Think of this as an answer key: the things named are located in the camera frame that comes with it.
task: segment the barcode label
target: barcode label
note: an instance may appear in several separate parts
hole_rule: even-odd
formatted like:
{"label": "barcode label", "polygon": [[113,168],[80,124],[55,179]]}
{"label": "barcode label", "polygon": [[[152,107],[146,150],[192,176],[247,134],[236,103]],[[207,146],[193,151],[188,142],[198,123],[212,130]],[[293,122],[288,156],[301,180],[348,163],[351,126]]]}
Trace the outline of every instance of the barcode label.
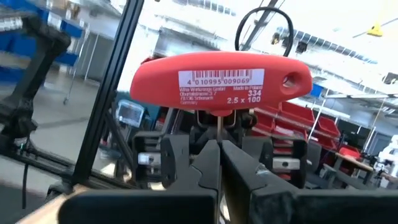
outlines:
{"label": "barcode label", "polygon": [[264,69],[181,71],[178,82],[180,87],[262,85]]}
{"label": "barcode label", "polygon": [[252,70],[209,70],[209,71],[192,71],[193,79],[196,78],[232,78],[232,77],[252,77]]}

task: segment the black cable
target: black cable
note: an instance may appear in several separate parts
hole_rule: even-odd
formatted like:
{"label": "black cable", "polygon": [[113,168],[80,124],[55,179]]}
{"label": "black cable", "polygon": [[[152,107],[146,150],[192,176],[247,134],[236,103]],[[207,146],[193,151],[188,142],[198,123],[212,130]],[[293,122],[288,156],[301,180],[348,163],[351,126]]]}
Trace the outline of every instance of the black cable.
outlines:
{"label": "black cable", "polygon": [[286,21],[287,21],[287,27],[289,29],[289,36],[288,36],[288,43],[287,43],[287,47],[284,53],[285,57],[289,56],[290,51],[292,50],[293,47],[293,38],[294,38],[294,29],[293,29],[293,22],[290,19],[290,17],[282,10],[275,8],[275,7],[257,7],[253,10],[251,10],[250,12],[248,12],[243,19],[241,20],[241,22],[238,25],[238,29],[236,31],[236,35],[235,35],[235,50],[240,50],[239,49],[239,40],[241,38],[241,34],[242,34],[242,30],[243,27],[246,23],[246,21],[249,19],[249,17],[254,14],[257,13],[259,11],[272,11],[278,14],[281,14],[283,17],[285,17]]}
{"label": "black cable", "polygon": [[26,208],[26,182],[27,182],[27,170],[29,168],[28,164],[24,167],[24,177],[22,180],[22,209]]}

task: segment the barcode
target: barcode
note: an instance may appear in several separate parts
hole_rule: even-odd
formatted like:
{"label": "barcode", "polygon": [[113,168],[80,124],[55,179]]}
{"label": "barcode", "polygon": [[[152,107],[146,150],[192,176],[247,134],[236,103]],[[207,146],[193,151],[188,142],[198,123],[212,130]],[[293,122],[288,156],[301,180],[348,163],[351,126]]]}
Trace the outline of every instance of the barcode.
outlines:
{"label": "barcode", "polygon": [[250,78],[252,77],[253,70],[240,69],[240,70],[206,70],[206,71],[192,71],[192,79],[201,78]]}

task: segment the wooden surface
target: wooden surface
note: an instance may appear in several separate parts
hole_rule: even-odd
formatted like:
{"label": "wooden surface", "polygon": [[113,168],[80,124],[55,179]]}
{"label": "wooden surface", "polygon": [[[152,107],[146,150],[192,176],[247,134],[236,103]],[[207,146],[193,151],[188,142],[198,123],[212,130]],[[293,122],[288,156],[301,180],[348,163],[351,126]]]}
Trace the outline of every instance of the wooden surface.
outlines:
{"label": "wooden surface", "polygon": [[[365,170],[365,171],[368,171],[368,172],[374,172],[374,171],[375,171],[375,170],[373,169],[373,167],[368,166],[368,165],[366,165],[366,164],[363,164],[362,162],[357,161],[357,160],[356,160],[355,158],[353,158],[353,157],[344,156],[344,155],[341,155],[341,154],[338,153],[338,152],[336,152],[335,154],[336,154],[336,156],[338,156],[338,157],[344,159],[345,161],[348,161],[348,162],[351,162],[351,163],[355,164],[356,166],[358,166],[358,167],[359,167],[360,169],[362,169],[362,170]],[[384,177],[384,178],[386,178],[387,180],[389,180],[390,182],[393,182],[393,183],[397,183],[397,182],[398,182],[398,178],[397,178],[397,177],[393,177],[393,176],[391,176],[391,175],[389,175],[389,174],[387,174],[387,173],[385,173],[385,172],[383,172],[383,173],[381,174],[381,177]]]}
{"label": "wooden surface", "polygon": [[58,210],[66,199],[78,193],[86,191],[87,188],[81,185],[75,186],[75,192],[70,195],[60,195],[55,199],[47,202],[30,215],[19,220],[18,224],[57,224]]}
{"label": "wooden surface", "polygon": [[373,171],[374,171],[373,167],[368,166],[368,165],[366,165],[366,164],[363,164],[362,162],[357,161],[357,160],[356,160],[355,158],[353,158],[353,157],[344,156],[344,155],[341,155],[341,154],[338,153],[338,152],[336,152],[335,154],[336,154],[336,156],[338,156],[338,157],[340,157],[340,158],[342,158],[342,159],[344,159],[344,160],[346,160],[346,161],[348,161],[348,162],[350,162],[350,163],[355,164],[356,166],[358,166],[359,168],[361,168],[361,169],[363,169],[363,170],[365,170],[365,171],[369,171],[369,172],[373,172]]}

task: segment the ceiling light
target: ceiling light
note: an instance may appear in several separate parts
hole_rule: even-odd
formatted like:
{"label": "ceiling light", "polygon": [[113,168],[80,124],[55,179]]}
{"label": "ceiling light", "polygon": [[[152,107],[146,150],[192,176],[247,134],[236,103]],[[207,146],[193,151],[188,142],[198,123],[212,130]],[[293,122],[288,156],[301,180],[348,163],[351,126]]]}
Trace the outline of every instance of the ceiling light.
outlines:
{"label": "ceiling light", "polygon": [[384,99],[388,98],[387,94],[363,94],[363,95],[352,95],[351,98],[356,99]]}
{"label": "ceiling light", "polygon": [[324,98],[342,99],[342,98],[348,98],[348,95],[347,94],[333,94],[333,95],[324,96]]}

